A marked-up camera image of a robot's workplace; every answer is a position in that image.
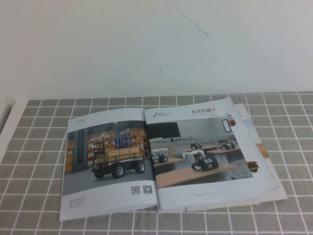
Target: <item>scuff mark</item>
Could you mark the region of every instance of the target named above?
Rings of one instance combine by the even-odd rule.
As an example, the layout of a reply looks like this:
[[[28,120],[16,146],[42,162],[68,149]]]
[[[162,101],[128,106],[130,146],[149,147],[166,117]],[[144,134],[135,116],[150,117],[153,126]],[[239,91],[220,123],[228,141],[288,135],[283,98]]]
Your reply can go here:
[[[200,28],[196,23],[194,23],[188,16],[186,16],[179,8],[177,8],[172,2],[170,2],[171,5],[176,8],[177,11],[179,11],[179,13],[181,13],[187,20],[189,20],[193,25],[195,25],[202,33],[204,33],[206,35],[206,37],[208,37],[209,35],[202,29]]]

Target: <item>brochure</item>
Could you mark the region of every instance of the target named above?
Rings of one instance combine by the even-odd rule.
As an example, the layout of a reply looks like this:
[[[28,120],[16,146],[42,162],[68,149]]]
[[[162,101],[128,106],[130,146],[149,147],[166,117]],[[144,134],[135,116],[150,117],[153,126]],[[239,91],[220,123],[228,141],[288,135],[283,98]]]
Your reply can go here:
[[[282,186],[245,119],[230,98],[70,119],[60,221],[259,203]]]
[[[230,97],[148,109],[145,118],[161,210],[248,200],[279,187]]]

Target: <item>cardboard box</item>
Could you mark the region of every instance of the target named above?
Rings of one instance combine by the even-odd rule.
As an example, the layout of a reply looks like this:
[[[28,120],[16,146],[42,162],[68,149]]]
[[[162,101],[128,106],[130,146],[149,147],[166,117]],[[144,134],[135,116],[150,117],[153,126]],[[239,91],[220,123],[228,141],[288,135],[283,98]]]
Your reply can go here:
[[[130,153],[139,153],[139,148],[138,147],[131,147],[130,148]]]
[[[130,158],[130,157],[131,157],[130,154],[119,155],[120,160],[127,159],[127,158]]]
[[[130,148],[121,148],[118,151],[119,151],[119,155],[124,155],[124,154],[130,153]]]
[[[104,162],[104,157],[102,158],[97,158],[97,163],[103,163]]]
[[[109,152],[110,151],[118,151],[115,149],[115,145],[106,146],[105,149],[108,150]]]
[[[108,157],[118,156],[119,151],[118,150],[112,150],[108,152]]]

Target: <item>gray tablecloth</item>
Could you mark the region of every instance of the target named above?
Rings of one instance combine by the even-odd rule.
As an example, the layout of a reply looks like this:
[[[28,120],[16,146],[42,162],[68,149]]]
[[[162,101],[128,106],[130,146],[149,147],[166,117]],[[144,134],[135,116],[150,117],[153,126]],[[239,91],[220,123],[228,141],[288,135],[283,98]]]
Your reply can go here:
[[[72,117],[186,105],[227,95],[31,100],[0,164],[0,234],[313,234],[313,93],[234,94],[244,103],[287,200],[209,211],[155,208],[59,222],[65,132]]]

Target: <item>white wall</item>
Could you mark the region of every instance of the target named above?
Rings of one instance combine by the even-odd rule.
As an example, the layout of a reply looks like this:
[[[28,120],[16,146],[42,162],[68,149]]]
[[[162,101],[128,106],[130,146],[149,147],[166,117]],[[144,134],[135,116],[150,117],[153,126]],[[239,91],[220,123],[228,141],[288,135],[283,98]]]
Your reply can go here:
[[[0,99],[313,90],[312,9],[311,0],[0,1]]]
[[[180,120],[177,122],[177,125],[180,136],[183,138],[191,136],[192,138],[220,140],[233,134],[232,132],[225,131],[222,119],[226,119],[226,117]]]
[[[217,130],[218,135],[220,136],[220,139],[227,138],[234,134],[233,132],[225,131],[224,125],[222,123],[223,119],[227,119],[227,117],[225,116],[221,118],[213,118],[214,126],[216,127],[216,130]]]

